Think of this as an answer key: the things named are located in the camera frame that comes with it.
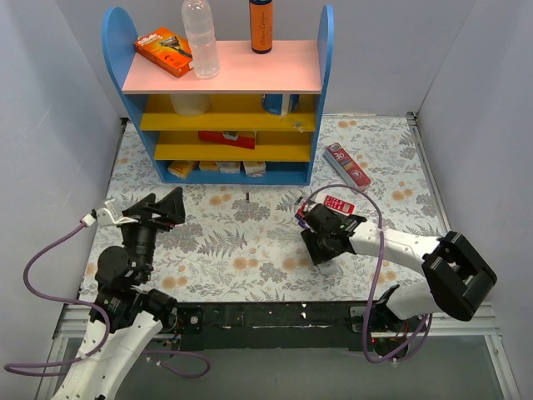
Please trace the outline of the white and red remote control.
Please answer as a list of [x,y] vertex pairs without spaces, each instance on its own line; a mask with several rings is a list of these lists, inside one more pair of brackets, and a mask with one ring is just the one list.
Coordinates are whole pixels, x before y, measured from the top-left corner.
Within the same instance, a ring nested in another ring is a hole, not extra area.
[[322,275],[331,276],[338,273],[339,264],[336,259],[332,259],[328,262],[321,263],[317,268]]

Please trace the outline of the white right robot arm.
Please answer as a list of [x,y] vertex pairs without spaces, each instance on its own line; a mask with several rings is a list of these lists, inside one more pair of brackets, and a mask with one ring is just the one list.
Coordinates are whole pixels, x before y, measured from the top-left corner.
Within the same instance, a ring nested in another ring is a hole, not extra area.
[[305,207],[303,219],[307,228],[301,237],[316,265],[350,253],[422,275],[420,282],[387,290],[373,306],[371,315],[387,331],[399,329],[407,319],[439,312],[468,322],[496,285],[495,272],[458,232],[423,237],[380,229],[365,217],[343,215],[323,204]]

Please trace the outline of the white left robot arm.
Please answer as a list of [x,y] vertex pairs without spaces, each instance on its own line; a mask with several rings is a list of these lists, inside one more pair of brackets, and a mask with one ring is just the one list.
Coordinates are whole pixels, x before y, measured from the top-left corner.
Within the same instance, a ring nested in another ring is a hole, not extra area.
[[107,247],[97,260],[97,297],[77,361],[69,368],[56,399],[113,399],[122,381],[157,333],[177,325],[177,302],[151,280],[157,234],[184,223],[182,188],[161,200],[151,193],[124,211],[114,199],[92,213],[101,227],[120,229],[122,244]]

